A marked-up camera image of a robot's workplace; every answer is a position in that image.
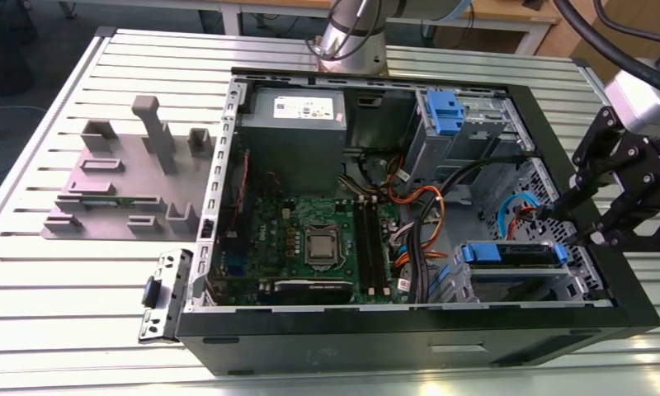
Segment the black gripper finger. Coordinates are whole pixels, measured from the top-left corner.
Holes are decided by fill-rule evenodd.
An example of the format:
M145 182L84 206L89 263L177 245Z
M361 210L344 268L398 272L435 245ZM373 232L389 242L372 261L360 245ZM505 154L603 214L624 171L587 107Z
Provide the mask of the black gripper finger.
M603 106L572 156L576 172L569 178L569 189L553 203L537 208L537 219L564 220L568 213L611 183L609 174L621 166L613 153L621 139L621 130L623 125L613 108Z
M648 172L623 182L608 210L577 233L575 244L660 251L660 175Z

